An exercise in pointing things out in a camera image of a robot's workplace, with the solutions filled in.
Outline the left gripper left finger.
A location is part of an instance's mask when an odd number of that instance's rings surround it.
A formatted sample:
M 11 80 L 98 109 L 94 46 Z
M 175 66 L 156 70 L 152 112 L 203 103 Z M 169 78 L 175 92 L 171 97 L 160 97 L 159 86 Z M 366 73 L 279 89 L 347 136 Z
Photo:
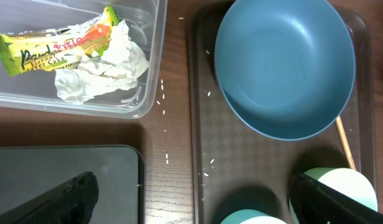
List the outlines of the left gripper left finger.
M 84 172 L 0 214 L 0 224 L 89 224 L 98 199 L 96 176 Z

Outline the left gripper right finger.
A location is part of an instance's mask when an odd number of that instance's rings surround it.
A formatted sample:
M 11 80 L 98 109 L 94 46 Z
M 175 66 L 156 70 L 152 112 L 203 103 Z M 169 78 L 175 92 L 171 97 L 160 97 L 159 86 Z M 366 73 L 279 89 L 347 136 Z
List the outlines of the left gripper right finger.
M 287 187 L 290 213 L 299 224 L 383 224 L 383 214 L 303 174 Z

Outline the mint green bowl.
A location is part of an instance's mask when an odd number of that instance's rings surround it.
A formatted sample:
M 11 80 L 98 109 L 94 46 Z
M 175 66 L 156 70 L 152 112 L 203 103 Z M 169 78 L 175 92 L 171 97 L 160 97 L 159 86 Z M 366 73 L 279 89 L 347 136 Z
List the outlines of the mint green bowl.
M 325 184 L 351 199 L 377 211 L 377 198 L 373 186 L 356 170 L 318 167 L 300 173 L 306 174 L 322 184 Z

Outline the light blue bowl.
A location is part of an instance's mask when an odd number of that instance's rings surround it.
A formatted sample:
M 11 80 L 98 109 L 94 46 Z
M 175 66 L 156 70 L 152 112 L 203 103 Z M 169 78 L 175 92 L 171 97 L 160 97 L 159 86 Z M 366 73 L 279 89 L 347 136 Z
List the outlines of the light blue bowl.
M 258 210 L 244 209 L 228 215 L 220 224 L 286 224 L 283 220 Z

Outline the white tissue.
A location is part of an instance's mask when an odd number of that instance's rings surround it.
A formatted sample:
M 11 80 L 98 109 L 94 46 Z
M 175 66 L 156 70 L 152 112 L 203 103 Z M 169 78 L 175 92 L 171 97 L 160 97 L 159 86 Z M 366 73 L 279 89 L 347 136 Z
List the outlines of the white tissue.
M 125 21 L 113 27 L 110 38 L 102 56 L 84 55 L 76 68 L 56 71 L 59 98 L 81 105 L 95 96 L 137 86 L 137 79 L 149 67 L 145 53 L 131 40 Z

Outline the yellow green snack wrapper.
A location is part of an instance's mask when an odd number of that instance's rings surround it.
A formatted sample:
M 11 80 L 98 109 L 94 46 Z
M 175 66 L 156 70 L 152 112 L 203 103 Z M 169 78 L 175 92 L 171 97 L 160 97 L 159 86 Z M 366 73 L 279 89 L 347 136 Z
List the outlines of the yellow green snack wrapper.
M 0 33 L 0 61 L 9 76 L 33 70 L 76 68 L 83 57 L 100 57 L 108 49 L 119 19 L 106 6 L 82 24 L 35 32 Z

